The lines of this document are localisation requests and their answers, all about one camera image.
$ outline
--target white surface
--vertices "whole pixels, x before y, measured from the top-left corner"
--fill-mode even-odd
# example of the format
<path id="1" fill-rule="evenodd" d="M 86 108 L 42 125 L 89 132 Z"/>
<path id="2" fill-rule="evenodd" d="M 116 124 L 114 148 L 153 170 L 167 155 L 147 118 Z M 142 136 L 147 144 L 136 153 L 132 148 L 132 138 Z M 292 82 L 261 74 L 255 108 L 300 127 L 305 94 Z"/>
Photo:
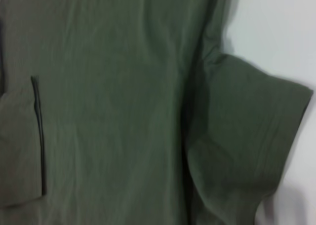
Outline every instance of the white surface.
<path id="1" fill-rule="evenodd" d="M 315 0 L 228 0 L 224 51 L 316 91 Z M 258 225 L 316 225 L 316 93 Z"/>

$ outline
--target shirt sleeve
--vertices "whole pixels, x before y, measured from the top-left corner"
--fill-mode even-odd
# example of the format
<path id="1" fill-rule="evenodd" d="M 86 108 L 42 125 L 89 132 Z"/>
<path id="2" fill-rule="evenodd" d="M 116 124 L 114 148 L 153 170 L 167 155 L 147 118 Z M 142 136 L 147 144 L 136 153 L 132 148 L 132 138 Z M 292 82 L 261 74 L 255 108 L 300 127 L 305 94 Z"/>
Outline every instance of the shirt sleeve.
<path id="1" fill-rule="evenodd" d="M 182 127 L 193 224 L 252 225 L 275 192 L 312 91 L 220 52 L 224 0 L 202 34 Z"/>

